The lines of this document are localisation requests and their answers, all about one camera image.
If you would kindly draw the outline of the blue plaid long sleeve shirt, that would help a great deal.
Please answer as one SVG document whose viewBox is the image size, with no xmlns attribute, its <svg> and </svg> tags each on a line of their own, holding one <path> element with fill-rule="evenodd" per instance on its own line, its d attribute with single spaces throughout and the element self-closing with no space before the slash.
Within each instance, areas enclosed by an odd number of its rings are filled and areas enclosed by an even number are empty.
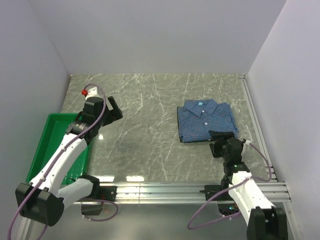
<svg viewBox="0 0 320 240">
<path fill-rule="evenodd" d="M 239 133 L 231 106 L 213 99 L 185 100 L 177 107 L 177 124 L 182 143 L 214 141 L 210 131 L 230 132 L 235 137 Z"/>
</svg>

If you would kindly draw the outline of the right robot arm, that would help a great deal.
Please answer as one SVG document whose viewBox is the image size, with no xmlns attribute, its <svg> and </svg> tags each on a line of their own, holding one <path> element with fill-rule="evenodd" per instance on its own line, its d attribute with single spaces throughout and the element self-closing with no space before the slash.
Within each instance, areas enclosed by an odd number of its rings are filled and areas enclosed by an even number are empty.
<svg viewBox="0 0 320 240">
<path fill-rule="evenodd" d="M 242 160 L 245 139 L 235 138 L 233 132 L 209 131 L 210 150 L 214 158 L 224 160 L 224 176 L 220 194 L 226 200 L 233 199 L 242 214 L 248 240 L 287 240 L 287 215 L 284 209 L 271 203 L 255 182 L 249 168 Z"/>
</svg>

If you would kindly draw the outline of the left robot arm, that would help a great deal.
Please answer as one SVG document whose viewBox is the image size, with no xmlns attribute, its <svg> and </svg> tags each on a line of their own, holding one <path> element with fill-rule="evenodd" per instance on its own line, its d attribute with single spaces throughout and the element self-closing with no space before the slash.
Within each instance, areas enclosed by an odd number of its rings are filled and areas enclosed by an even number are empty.
<svg viewBox="0 0 320 240">
<path fill-rule="evenodd" d="M 100 180 L 83 174 L 76 181 L 61 187 L 77 158 L 86 151 L 100 128 L 123 118 L 123 113 L 112 96 L 108 109 L 102 97 L 87 97 L 84 107 L 65 130 L 59 147 L 44 168 L 29 183 L 20 183 L 15 190 L 18 213 L 46 226 L 54 226 L 70 205 L 87 198 L 102 197 Z"/>
</svg>

